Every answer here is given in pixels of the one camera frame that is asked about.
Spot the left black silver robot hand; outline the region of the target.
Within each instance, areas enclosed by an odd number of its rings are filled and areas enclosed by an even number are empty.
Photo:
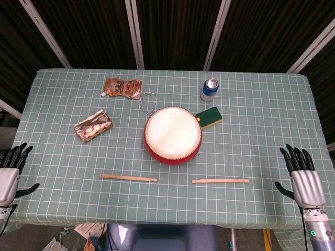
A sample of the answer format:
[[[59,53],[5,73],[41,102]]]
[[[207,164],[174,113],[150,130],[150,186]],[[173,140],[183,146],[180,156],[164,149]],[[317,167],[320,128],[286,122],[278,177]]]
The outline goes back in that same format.
[[[1,208],[8,208],[14,199],[29,195],[37,190],[39,183],[31,188],[17,190],[26,159],[33,149],[27,143],[1,151]]]

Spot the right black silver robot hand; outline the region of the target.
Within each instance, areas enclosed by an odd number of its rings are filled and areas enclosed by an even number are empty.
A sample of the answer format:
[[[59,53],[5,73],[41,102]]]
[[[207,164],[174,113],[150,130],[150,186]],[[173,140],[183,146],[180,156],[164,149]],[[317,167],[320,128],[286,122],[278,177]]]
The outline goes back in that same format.
[[[310,154],[305,149],[299,150],[289,144],[285,149],[281,147],[280,152],[284,157],[293,190],[285,189],[276,181],[277,190],[295,200],[304,210],[323,207],[326,204],[326,197]]]

